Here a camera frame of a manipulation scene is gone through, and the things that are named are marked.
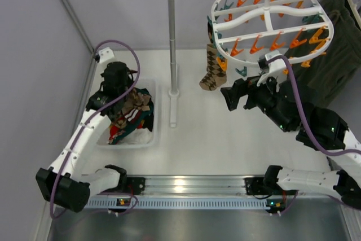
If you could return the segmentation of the white oval clip hanger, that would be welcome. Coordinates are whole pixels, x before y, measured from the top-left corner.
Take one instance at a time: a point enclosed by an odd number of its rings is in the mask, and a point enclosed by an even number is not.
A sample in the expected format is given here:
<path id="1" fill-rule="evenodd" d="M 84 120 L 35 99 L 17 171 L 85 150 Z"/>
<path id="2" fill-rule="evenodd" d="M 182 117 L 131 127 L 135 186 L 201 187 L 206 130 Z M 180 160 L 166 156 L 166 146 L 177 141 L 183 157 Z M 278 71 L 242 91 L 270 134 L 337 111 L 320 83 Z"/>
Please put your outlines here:
<path id="1" fill-rule="evenodd" d="M 324 55 L 334 37 L 334 26 L 318 0 L 215 0 L 209 23 L 215 62 L 226 71 L 229 60 L 243 67 L 256 64 L 243 54 L 277 53 L 310 46 L 291 64 L 308 66 Z"/>

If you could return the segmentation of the white plastic laundry basket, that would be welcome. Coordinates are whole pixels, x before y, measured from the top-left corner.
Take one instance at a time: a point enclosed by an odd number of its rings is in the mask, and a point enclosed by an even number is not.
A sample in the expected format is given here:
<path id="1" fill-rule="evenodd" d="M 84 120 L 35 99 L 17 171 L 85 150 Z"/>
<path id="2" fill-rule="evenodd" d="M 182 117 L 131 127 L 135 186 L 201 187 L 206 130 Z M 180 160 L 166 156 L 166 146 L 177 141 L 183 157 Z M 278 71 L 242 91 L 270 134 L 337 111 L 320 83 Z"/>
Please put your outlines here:
<path id="1" fill-rule="evenodd" d="M 145 148 L 152 145 L 157 138 L 158 133 L 158 118 L 159 118 L 159 106 L 160 106 L 160 97 L 159 97 L 159 85 L 158 82 L 154 78 L 141 78 L 136 86 L 138 89 L 147 89 L 149 93 L 152 95 L 152 101 L 154 103 L 154 112 L 153 117 L 151 117 L 150 121 L 153 122 L 153 129 L 150 131 L 151 126 L 149 125 L 149 129 L 143 128 L 137 129 L 132 132 L 128 137 L 121 140 L 120 143 L 116 145 L 108 144 L 109 138 L 109 127 L 105 129 L 103 134 L 98 139 L 96 145 L 101 148 L 111 148 L 111 149 L 122 149 L 122 148 Z"/>

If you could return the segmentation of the silver rack upright pole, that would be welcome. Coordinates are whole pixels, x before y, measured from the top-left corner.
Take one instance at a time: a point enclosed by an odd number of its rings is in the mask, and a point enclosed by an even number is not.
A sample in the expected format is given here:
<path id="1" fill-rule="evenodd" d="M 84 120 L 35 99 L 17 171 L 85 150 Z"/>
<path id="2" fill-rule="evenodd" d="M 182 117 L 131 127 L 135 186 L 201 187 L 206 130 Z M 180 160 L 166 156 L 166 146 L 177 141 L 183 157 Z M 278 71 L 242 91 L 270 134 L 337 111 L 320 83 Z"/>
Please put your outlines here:
<path id="1" fill-rule="evenodd" d="M 169 23 L 169 45 L 170 45 L 170 93 L 175 95 L 177 87 L 177 63 L 175 49 L 175 0 L 168 0 L 168 23 Z"/>

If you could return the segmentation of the brown yellow argyle sock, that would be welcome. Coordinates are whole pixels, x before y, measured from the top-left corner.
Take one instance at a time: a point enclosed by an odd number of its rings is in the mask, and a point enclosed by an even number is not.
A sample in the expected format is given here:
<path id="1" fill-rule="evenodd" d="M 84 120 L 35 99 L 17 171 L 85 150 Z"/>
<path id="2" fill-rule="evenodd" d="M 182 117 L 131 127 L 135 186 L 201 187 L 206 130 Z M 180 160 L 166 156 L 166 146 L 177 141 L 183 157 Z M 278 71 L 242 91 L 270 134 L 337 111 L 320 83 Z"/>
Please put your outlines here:
<path id="1" fill-rule="evenodd" d="M 199 82 L 206 91 L 214 91 L 227 82 L 227 73 L 217 62 L 217 49 L 211 44 L 206 46 L 206 74 Z"/>

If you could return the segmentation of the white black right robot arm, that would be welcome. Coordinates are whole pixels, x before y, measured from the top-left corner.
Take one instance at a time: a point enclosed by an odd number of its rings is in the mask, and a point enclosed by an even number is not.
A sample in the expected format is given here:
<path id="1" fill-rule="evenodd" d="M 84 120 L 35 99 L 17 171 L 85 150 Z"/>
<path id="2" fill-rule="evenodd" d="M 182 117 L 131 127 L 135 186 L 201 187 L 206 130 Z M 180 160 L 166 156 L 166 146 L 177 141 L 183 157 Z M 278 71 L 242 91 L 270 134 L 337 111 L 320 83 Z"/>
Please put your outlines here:
<path id="1" fill-rule="evenodd" d="M 263 186 L 270 193 L 302 191 L 329 196 L 360 209 L 360 142 L 335 111 L 315 105 L 315 90 L 295 80 L 278 83 L 273 77 L 238 79 L 221 88 L 229 111 L 247 97 L 244 109 L 259 108 L 283 132 L 297 132 L 296 141 L 319 151 L 338 168 L 330 172 L 295 170 L 270 165 Z"/>

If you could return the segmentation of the pile of colourful socks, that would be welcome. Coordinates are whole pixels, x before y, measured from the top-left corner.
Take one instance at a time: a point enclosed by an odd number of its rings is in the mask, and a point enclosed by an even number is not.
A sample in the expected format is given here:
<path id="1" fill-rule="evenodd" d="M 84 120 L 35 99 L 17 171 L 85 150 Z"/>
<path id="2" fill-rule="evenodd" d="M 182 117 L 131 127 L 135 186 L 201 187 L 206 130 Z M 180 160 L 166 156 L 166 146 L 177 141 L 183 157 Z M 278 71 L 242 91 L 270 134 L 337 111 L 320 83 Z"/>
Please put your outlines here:
<path id="1" fill-rule="evenodd" d="M 133 88 L 124 103 L 123 108 L 117 114 L 115 121 L 109 126 L 108 144 L 116 145 L 121 140 L 128 137 L 137 129 L 145 128 L 150 131 L 153 129 L 153 122 L 150 121 L 153 117 L 154 103 L 152 95 L 147 89 Z"/>

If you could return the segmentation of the dark green hanging garment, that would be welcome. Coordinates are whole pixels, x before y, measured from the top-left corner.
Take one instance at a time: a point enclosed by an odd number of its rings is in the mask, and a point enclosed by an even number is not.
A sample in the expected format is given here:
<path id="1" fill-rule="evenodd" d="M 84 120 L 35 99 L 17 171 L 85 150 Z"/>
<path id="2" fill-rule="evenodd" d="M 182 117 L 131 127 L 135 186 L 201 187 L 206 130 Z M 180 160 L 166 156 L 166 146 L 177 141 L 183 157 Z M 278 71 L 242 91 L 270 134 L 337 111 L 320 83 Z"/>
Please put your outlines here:
<path id="1" fill-rule="evenodd" d="M 347 0 L 321 0 L 320 4 L 334 26 L 334 36 L 325 55 L 319 55 L 304 68 L 293 65 L 298 85 L 316 91 L 317 106 L 328 107 L 360 68 L 360 27 Z"/>

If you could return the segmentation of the dark yellow argyle sock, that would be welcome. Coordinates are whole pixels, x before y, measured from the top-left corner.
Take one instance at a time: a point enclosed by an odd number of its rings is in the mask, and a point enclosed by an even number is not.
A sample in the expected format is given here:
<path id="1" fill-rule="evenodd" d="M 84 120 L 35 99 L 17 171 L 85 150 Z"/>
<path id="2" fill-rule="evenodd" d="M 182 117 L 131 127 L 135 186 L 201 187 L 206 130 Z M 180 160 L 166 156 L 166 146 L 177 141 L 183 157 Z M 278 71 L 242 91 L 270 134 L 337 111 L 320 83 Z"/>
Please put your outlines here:
<path id="1" fill-rule="evenodd" d="M 213 33 L 213 23 L 212 20 L 210 19 L 209 16 L 207 16 L 207 27 L 208 27 L 208 37 L 209 37 L 209 41 L 212 44 L 212 47 L 215 48 L 215 43 L 214 43 L 214 33 Z"/>

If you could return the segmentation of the white garment hanger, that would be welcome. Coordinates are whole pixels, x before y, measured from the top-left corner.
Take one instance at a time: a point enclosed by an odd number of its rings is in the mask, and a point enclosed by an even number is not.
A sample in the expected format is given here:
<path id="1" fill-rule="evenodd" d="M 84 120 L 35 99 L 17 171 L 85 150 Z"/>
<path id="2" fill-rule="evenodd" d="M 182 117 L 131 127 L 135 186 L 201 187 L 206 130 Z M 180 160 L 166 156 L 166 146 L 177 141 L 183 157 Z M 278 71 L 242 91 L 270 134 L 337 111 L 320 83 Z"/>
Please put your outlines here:
<path id="1" fill-rule="evenodd" d="M 355 25 L 360 29 L 360 13 L 357 4 L 353 0 L 345 0 L 345 6 L 349 10 L 351 18 L 355 21 Z"/>

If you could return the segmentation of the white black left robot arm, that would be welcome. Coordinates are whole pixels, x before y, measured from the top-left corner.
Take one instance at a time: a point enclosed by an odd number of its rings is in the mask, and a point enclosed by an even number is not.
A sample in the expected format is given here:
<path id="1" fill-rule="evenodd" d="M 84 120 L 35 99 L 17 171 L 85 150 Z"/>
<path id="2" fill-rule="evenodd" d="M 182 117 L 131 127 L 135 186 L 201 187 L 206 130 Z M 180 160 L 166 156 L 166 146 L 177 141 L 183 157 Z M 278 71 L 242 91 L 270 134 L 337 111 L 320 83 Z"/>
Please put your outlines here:
<path id="1" fill-rule="evenodd" d="M 78 213 L 92 196 L 127 189 L 126 170 L 106 165 L 93 174 L 83 168 L 97 141 L 127 100 L 134 81 L 125 63 L 110 62 L 101 74 L 100 88 L 90 98 L 82 119 L 66 147 L 47 168 L 40 168 L 36 181 L 43 198 L 52 205 Z"/>

